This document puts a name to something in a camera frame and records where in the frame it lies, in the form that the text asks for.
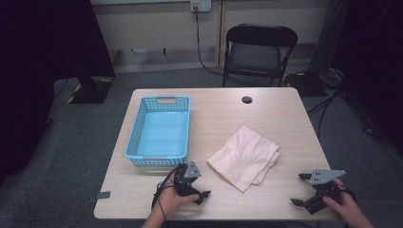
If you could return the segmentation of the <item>black curtain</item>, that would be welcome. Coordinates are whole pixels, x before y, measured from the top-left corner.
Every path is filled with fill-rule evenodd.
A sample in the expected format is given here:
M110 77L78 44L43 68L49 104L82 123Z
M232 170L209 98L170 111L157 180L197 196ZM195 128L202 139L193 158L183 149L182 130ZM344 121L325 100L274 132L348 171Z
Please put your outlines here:
M403 0L350 0L333 66L403 155Z
M114 75L90 0L0 0L0 185L29 163L56 81Z

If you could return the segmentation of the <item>black stand base yellow tape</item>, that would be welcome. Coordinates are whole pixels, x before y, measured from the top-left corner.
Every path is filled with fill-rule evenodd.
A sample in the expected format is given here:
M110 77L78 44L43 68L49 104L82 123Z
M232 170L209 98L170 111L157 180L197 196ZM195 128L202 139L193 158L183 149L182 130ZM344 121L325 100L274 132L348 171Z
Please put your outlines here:
M102 104L111 88L112 78L95 77L93 87L77 85L67 102L73 105Z
M283 82L285 86L295 88L300 97L323 97L327 95L316 74L306 72L285 74Z

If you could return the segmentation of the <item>black folding chair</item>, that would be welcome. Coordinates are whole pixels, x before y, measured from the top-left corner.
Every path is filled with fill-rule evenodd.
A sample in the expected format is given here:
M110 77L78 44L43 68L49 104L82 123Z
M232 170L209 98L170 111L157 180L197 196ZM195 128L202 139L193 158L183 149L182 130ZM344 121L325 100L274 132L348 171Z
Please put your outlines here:
M222 85L234 74L277 80L281 86L297 40L297 33L284 26L240 24L230 28L225 36Z

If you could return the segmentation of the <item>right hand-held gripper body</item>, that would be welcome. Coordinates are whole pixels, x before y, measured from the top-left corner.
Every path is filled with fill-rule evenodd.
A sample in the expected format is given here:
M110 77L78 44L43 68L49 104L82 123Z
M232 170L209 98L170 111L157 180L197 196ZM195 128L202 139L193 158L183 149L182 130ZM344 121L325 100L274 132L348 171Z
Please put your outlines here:
M340 197L340 190L334 179L345 174L344 170L314 169L309 175L309 182L316 192L313 197L303 202L303 207L313 215L327 207L322 199L324 196L337 200Z

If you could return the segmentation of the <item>wooden wall trim strip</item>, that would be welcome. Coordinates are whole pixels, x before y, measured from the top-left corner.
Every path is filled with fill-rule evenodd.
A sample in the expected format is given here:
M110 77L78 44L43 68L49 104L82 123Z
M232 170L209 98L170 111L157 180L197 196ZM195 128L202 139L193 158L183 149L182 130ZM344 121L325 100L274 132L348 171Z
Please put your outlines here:
M225 0L218 0L217 4L217 16L218 16L218 23L217 23L217 47L216 47L216 61L219 67L222 66L222 37L224 34L224 19L225 19Z

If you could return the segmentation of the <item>white wall power outlet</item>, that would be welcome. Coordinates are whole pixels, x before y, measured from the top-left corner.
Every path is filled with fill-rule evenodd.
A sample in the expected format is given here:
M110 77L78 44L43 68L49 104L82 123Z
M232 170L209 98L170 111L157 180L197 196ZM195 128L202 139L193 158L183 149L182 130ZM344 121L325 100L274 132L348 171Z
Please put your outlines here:
M190 10L192 12L210 12L212 0L190 0Z

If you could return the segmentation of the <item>pale pink cloth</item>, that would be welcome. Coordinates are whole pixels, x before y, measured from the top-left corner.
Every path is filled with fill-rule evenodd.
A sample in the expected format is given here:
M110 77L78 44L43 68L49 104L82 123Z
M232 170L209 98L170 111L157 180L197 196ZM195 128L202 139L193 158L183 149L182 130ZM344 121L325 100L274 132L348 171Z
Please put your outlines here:
M262 185L280 153L279 146L247 126L240 127L207 163L242 193Z

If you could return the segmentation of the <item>person's left hand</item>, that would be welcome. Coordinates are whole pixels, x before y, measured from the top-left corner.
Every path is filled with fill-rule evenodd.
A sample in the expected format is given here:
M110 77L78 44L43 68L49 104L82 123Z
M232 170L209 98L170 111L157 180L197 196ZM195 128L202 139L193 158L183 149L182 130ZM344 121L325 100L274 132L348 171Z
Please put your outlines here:
M173 215L181 206L198 200L198 194L188 196L180 196L173 183L168 183L163 186L158 202L156 204L157 210L162 213L163 218L167 219Z

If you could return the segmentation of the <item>light blue plastic basket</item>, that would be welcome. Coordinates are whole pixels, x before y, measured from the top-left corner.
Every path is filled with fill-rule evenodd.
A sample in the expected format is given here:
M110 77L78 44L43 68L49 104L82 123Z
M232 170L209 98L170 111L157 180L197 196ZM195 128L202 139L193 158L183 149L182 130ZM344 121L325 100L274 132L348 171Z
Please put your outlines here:
M143 96L125 148L136 166L175 166L186 161L189 96Z

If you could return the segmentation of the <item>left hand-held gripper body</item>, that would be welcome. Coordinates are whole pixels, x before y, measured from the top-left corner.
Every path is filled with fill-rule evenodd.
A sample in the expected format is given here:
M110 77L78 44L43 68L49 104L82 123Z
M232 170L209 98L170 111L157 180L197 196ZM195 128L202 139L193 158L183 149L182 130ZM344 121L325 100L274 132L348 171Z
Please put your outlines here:
M174 176L177 193L182 197L197 194L202 198L202 193L192 186L192 183L201 175L201 171L194 161L180 164Z

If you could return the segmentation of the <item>person's right hand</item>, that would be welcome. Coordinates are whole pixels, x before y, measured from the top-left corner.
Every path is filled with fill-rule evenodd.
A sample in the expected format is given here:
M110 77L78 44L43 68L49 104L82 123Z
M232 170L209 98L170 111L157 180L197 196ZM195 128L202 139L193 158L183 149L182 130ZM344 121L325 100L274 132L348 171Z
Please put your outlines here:
M324 196L322 200L335 210L344 222L353 217L366 217L349 193L342 192L339 201L335 201L327 196Z

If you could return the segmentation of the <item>grey hanging cloth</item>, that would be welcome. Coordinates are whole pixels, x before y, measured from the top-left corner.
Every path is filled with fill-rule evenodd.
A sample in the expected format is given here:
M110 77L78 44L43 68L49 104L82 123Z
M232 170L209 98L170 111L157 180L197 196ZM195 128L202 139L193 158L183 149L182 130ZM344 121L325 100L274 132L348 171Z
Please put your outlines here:
M350 0L329 1L308 75L325 74L330 68L349 5Z

